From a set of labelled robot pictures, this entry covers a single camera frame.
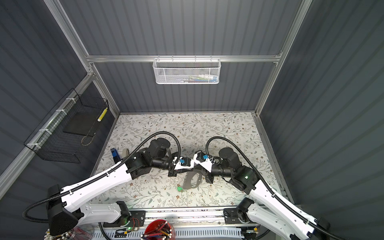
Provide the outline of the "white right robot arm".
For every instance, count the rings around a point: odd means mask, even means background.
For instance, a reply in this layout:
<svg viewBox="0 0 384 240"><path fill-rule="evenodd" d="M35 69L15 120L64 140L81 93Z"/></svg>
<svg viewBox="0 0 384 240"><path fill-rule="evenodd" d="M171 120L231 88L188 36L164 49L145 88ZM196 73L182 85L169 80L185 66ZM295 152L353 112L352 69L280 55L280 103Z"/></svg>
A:
<svg viewBox="0 0 384 240"><path fill-rule="evenodd" d="M241 221L259 223L285 240L340 239L329 231L329 222L316 219L273 190L232 141L221 136L212 137L206 143L207 152L214 140L223 140L231 145L221 149L219 156L231 164L230 184L248 195L237 207Z"/></svg>

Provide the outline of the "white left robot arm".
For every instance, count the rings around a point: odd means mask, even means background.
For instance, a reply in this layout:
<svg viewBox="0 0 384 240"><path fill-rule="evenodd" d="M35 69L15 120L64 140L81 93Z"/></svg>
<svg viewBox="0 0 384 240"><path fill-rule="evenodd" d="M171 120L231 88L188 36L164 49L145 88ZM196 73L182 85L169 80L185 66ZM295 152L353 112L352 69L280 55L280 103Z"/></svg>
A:
<svg viewBox="0 0 384 240"><path fill-rule="evenodd" d="M54 236L84 224L114 223L127 218L129 210L123 202L110 207L101 205L100 211L87 209L86 203L118 185L148 174L152 168L170 169L174 159L180 156L181 144L174 134L155 132L111 168L70 186L49 188L48 197L28 206L22 217L29 222L48 224Z"/></svg>

